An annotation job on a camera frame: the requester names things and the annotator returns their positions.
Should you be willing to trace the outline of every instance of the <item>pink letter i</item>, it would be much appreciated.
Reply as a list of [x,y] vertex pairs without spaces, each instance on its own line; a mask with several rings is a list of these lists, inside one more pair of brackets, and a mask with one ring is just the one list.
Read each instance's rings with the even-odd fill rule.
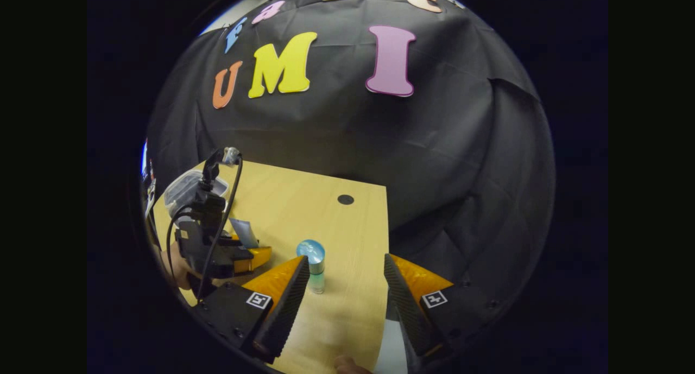
[[393,26],[370,26],[377,37],[377,63],[374,75],[367,80],[367,89],[375,93],[406,97],[413,94],[408,82],[408,43],[415,40],[409,30]]

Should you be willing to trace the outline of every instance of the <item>black hole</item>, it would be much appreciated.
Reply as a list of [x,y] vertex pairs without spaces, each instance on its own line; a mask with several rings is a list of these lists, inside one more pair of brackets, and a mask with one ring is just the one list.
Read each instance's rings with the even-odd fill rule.
[[355,202],[355,199],[349,194],[341,194],[340,196],[338,196],[338,201],[341,204],[352,204]]

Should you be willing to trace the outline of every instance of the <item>black fabric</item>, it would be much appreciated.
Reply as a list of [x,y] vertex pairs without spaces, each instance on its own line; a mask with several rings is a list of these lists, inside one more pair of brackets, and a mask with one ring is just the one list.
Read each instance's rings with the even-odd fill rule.
[[[502,39],[468,9],[442,13],[406,0],[285,0],[256,25],[249,12],[224,54],[230,28],[198,37],[159,96],[148,130],[157,193],[217,147],[248,161],[387,187],[390,252],[455,283],[470,283],[502,314],[528,280],[544,245],[554,162],[543,106]],[[408,79],[415,92],[369,92],[371,25],[414,33]],[[306,92],[248,98],[254,52],[276,52],[313,31]],[[215,75],[242,60],[233,97],[212,105]]]

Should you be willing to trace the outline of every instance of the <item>black cable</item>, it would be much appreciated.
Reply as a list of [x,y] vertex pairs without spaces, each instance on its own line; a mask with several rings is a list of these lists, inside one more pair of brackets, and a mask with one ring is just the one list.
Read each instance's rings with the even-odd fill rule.
[[208,264],[210,263],[210,258],[213,256],[213,250],[215,250],[215,245],[217,245],[217,242],[219,240],[219,236],[222,235],[222,231],[224,230],[224,225],[226,224],[226,219],[229,218],[229,211],[231,211],[231,204],[234,202],[234,195],[236,195],[236,188],[239,185],[239,177],[241,176],[241,167],[244,165],[243,159],[241,159],[241,154],[238,156],[239,158],[239,168],[236,169],[236,178],[234,179],[234,186],[231,188],[231,194],[229,195],[229,204],[226,207],[226,210],[224,211],[224,217],[222,218],[222,223],[219,224],[218,232],[215,235],[215,238],[213,238],[213,243],[210,245],[210,250],[208,251],[208,256],[205,258],[205,264],[203,265],[203,273],[202,273],[202,278],[200,278],[200,288],[198,288],[198,292],[195,295],[195,299],[198,300],[198,303],[200,303],[200,292],[203,290],[203,283],[205,282],[205,277],[208,275]]
[[174,280],[174,283],[176,283],[176,277],[174,276],[174,267],[172,265],[172,251],[171,251],[172,228],[173,228],[174,223],[176,222],[177,219],[179,219],[181,217],[193,216],[193,213],[184,211],[186,208],[188,208],[188,206],[183,206],[178,211],[176,211],[176,213],[174,213],[172,220],[169,222],[169,228],[167,229],[167,258],[169,258],[169,271],[171,271],[171,273],[172,273],[172,278]]

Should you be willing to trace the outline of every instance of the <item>table surface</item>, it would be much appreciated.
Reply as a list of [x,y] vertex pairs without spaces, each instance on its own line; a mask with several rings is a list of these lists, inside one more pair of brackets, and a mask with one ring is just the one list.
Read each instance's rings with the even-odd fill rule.
[[[219,167],[219,177],[229,186],[235,174],[236,167]],[[352,196],[354,203],[339,203],[341,194]],[[161,243],[171,221],[163,203],[159,199],[154,206]],[[235,283],[294,258],[305,239],[317,240],[326,250],[325,292],[317,295],[306,288],[285,348],[270,366],[290,374],[335,373],[333,359],[348,354],[373,370],[387,306],[386,187],[244,161],[230,216],[251,221],[260,245],[273,247],[268,263],[253,275],[233,278]],[[225,228],[233,231],[229,221]],[[181,293],[194,305],[190,290]]]

